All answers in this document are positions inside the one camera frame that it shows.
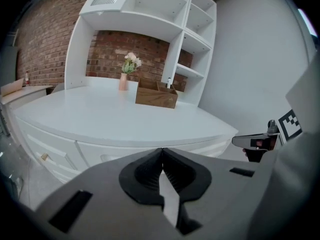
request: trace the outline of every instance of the black slot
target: black slot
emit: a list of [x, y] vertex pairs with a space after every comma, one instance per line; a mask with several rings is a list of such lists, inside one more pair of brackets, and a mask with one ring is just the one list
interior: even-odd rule
[[67, 233], [93, 194], [79, 190], [54, 216], [49, 223]]
[[242, 176], [246, 177], [252, 177], [255, 172], [253, 170], [246, 170], [246, 169], [241, 169], [241, 168], [232, 168], [229, 172], [234, 173], [234, 174], [239, 174]]

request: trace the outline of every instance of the white drawer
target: white drawer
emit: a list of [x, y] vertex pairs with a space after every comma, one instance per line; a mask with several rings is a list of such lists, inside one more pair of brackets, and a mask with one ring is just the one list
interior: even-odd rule
[[117, 147], [117, 146], [106, 146], [106, 145], [96, 145], [78, 141], [77, 144], [80, 150], [90, 166], [95, 166], [97, 164], [118, 159], [121, 157], [129, 156], [138, 152], [153, 150], [156, 148], [175, 148], [183, 151], [188, 151], [200, 155], [211, 154], [206, 150], [207, 147], [211, 149], [221, 149], [223, 150], [226, 146], [228, 140], [215, 139], [204, 142], [186, 144], [186, 145], [175, 145], [175, 146], [155, 146], [155, 147]]
[[33, 154], [48, 153], [52, 161], [70, 169], [84, 171], [88, 168], [75, 140], [48, 133], [19, 118], [17, 122]]
[[41, 162], [41, 164], [44, 165], [48, 169], [48, 171], [51, 172], [53, 176], [55, 176], [62, 183], [67, 183], [81, 173], [81, 171], [69, 169], [62, 165], [58, 165], [49, 157], [44, 161], [41, 158], [41, 155], [42, 154], [38, 152], [35, 153], [35, 156]]

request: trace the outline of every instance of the wooden crate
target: wooden crate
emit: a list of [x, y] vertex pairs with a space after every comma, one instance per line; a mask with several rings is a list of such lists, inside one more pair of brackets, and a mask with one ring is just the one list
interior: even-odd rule
[[140, 78], [136, 91], [135, 103], [174, 109], [178, 94], [171, 85], [170, 89], [163, 82]]

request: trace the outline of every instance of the pink vase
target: pink vase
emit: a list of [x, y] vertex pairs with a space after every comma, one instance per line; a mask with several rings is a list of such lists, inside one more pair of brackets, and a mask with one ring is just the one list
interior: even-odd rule
[[121, 73], [121, 78], [119, 81], [119, 91], [127, 90], [127, 74]]

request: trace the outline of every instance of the brick wall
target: brick wall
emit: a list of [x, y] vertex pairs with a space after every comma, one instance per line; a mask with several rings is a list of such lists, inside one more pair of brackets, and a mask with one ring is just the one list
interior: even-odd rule
[[[68, 44], [79, 12], [86, 0], [41, 0], [22, 18], [16, 45], [17, 79], [29, 73], [31, 85], [64, 82]], [[145, 35], [96, 31], [87, 60], [87, 76], [120, 78], [121, 66], [127, 52], [142, 59], [142, 66], [129, 76], [161, 80], [169, 44]], [[182, 51], [179, 63], [189, 67], [192, 55]], [[186, 77], [176, 75], [174, 86], [183, 91]]]

